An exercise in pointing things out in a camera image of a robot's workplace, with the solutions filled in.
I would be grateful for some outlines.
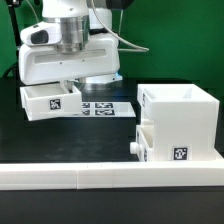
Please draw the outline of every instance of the black table surface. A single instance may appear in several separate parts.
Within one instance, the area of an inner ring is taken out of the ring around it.
[[[29,122],[19,82],[0,79],[0,163],[137,161],[129,153],[140,108],[137,84],[84,91],[83,101],[131,102],[137,118],[56,118]],[[224,152],[220,109],[216,148]],[[224,187],[1,191],[0,223],[224,223]]]

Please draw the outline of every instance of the white box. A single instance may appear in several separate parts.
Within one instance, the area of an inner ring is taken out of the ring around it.
[[[193,84],[138,86],[141,124],[132,152],[140,161],[215,159],[219,101]]]
[[[20,93],[30,121],[81,114],[81,92],[74,85],[71,93],[59,83],[21,87]]]

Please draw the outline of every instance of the metal cylinder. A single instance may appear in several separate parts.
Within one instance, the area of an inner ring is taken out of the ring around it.
[[[44,18],[48,23],[59,23],[62,41],[58,44],[58,51],[72,54],[84,49],[89,36],[89,16],[71,18]]]

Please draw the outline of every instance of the white storage unit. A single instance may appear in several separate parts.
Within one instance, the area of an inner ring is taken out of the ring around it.
[[[214,149],[219,101],[193,84],[138,86],[141,124],[131,153],[140,161],[208,161]]]

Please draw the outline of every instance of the green wall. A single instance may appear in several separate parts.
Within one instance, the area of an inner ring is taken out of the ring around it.
[[[36,8],[41,15],[41,7]],[[20,29],[35,23],[24,1]],[[14,61],[15,44],[6,3],[0,2],[0,74]],[[114,29],[119,13],[114,12]],[[122,36],[150,48],[120,53],[124,77],[190,80],[224,101],[224,1],[136,0],[124,13]]]

